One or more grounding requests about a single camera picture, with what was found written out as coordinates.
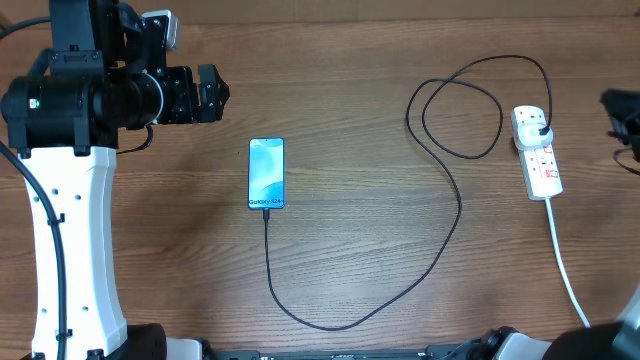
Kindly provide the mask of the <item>blue Galaxy smartphone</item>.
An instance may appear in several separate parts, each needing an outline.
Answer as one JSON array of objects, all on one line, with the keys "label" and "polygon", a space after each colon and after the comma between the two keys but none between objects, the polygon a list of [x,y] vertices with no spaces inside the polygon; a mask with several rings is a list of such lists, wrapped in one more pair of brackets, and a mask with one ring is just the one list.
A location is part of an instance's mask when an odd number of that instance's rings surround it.
[{"label": "blue Galaxy smartphone", "polygon": [[248,207],[253,210],[285,206],[285,143],[283,138],[254,138],[249,142]]}]

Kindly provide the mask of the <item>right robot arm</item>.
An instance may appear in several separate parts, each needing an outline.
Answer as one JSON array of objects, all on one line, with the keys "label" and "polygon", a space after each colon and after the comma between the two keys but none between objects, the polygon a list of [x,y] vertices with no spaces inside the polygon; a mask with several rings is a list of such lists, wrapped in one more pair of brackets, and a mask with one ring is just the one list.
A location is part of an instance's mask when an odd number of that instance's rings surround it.
[{"label": "right robot arm", "polygon": [[547,210],[549,229],[556,262],[569,298],[583,326],[566,332],[554,341],[531,338],[511,327],[490,330],[479,340],[469,343],[466,359],[621,359],[639,357],[639,294],[635,293],[614,323],[592,326],[582,310],[562,261],[551,199],[563,192],[552,135],[534,135],[533,127],[550,120],[535,106],[513,109],[511,123],[514,143],[528,198],[542,201]]}]

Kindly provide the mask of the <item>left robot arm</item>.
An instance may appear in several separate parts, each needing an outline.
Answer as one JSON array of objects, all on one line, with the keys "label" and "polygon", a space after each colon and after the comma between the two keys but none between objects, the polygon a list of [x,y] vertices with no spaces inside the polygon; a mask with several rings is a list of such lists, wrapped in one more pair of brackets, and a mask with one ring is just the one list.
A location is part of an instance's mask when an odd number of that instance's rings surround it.
[{"label": "left robot arm", "polygon": [[52,44],[1,100],[3,156],[22,174],[34,229],[33,359],[210,359],[202,339],[131,325],[117,293],[111,222],[120,129],[212,123],[230,92],[215,66],[171,67],[169,10],[53,1]]}]

